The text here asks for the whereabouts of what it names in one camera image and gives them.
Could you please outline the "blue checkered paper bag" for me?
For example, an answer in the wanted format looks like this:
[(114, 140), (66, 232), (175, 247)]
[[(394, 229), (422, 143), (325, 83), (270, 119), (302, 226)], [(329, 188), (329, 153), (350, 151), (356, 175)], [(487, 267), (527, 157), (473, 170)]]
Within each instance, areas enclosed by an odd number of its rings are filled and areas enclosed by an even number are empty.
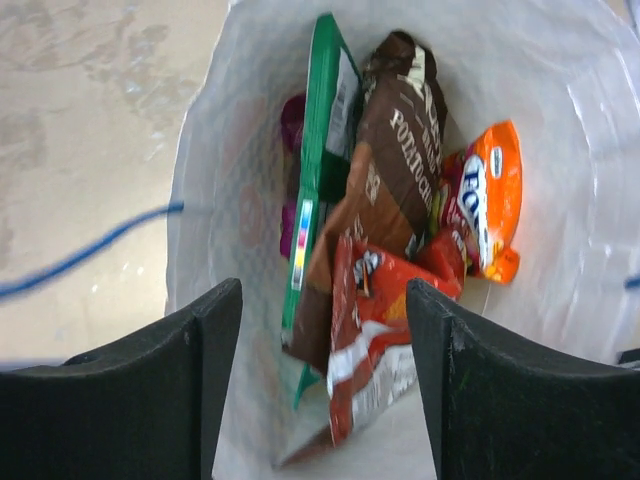
[(614, 366), (639, 297), (639, 41), (603, 1), (5, 1), (1, 375), (58, 366), (227, 279), (242, 315), (208, 479), (432, 479), (419, 384), (339, 447), (281, 348), (280, 115), (330, 12), (358, 69), (394, 30), (428, 47), (442, 149), (510, 120), (523, 199), (501, 286), (467, 309)]

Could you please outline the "green chips bag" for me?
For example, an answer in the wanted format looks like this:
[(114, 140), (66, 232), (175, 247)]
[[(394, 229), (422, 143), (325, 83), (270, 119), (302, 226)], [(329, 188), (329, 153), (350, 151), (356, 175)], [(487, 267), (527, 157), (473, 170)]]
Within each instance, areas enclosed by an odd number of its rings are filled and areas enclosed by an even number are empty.
[(309, 52), (301, 172), (281, 341), (288, 352), (301, 331), (295, 323), (316, 240), (344, 197), (361, 104), (361, 76), (334, 15), (318, 16)]

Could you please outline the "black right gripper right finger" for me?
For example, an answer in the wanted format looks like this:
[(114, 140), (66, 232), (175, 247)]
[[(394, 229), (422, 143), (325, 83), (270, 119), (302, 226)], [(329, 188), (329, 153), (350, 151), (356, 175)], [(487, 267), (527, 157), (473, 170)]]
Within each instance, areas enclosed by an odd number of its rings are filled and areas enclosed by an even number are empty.
[(635, 479), (639, 374), (535, 343), (426, 282), (407, 286), (440, 479)]

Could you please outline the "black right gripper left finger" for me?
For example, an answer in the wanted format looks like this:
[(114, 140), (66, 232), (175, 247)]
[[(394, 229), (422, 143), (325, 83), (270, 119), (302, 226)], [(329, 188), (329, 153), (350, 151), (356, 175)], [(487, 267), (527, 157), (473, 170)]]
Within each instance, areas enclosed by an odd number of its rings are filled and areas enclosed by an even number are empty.
[(5, 479), (208, 479), (242, 315), (227, 279), (58, 366), (1, 375)]

